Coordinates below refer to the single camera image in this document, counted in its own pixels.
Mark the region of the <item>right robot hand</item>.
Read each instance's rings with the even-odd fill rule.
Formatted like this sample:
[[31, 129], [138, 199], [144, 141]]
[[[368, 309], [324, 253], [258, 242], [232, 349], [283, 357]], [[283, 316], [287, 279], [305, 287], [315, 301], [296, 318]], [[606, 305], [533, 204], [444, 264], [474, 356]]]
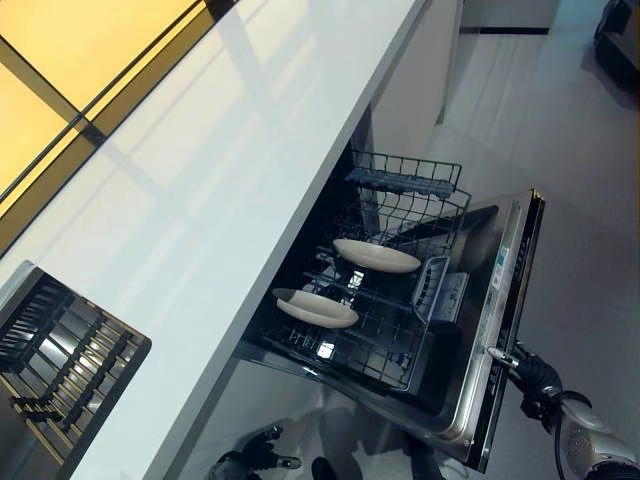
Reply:
[[521, 410], [525, 416], [548, 421], [557, 409], [563, 391], [556, 370], [520, 341], [510, 351], [491, 346], [487, 353], [507, 368], [509, 378], [523, 395]]

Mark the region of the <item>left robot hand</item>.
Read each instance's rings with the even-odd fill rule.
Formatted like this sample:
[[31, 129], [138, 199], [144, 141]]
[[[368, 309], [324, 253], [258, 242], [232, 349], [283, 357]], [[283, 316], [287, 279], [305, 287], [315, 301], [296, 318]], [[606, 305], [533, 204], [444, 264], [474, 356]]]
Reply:
[[299, 458], [279, 455], [274, 451], [274, 442], [281, 438], [283, 432], [284, 429], [279, 425], [260, 431], [245, 442], [240, 450], [224, 453], [210, 468], [206, 479], [260, 479], [259, 471], [301, 468], [302, 461]]

